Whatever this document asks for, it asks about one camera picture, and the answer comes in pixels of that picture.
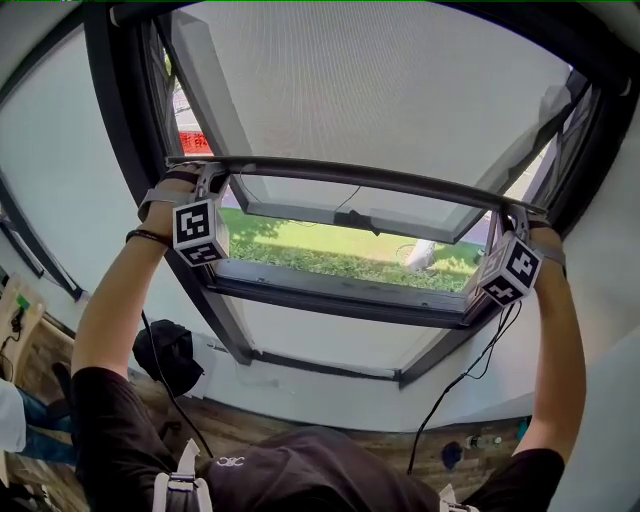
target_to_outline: red sign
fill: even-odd
[[[213,155],[202,132],[180,132],[180,142],[185,155]]]

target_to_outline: black sleeve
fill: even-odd
[[[540,512],[549,508],[564,461],[553,450],[520,452],[464,501],[481,512]]]
[[[159,472],[177,465],[133,387],[104,368],[84,368],[71,382],[76,475],[92,510],[151,510]]]

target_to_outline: grass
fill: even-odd
[[[426,271],[412,272],[403,265],[416,239],[323,224],[299,223],[245,215],[221,209],[231,234],[231,257],[281,265],[320,274],[460,291],[473,274],[478,249],[459,242],[438,244],[435,263]]]

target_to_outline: jeans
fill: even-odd
[[[40,459],[45,462],[58,462],[76,465],[76,452],[72,445],[58,441],[53,437],[38,432],[32,427],[57,430],[71,433],[71,418],[65,416],[60,419],[52,419],[47,414],[47,406],[36,397],[18,388],[24,403],[24,415],[27,420],[27,438],[24,450],[20,455],[32,459]]]

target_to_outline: black backpack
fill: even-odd
[[[193,360],[191,331],[170,320],[158,320],[151,324],[151,333],[158,362],[153,353],[151,340],[145,329],[136,336],[133,355],[138,364],[155,380],[161,380],[158,364],[173,396],[189,391],[204,373]]]

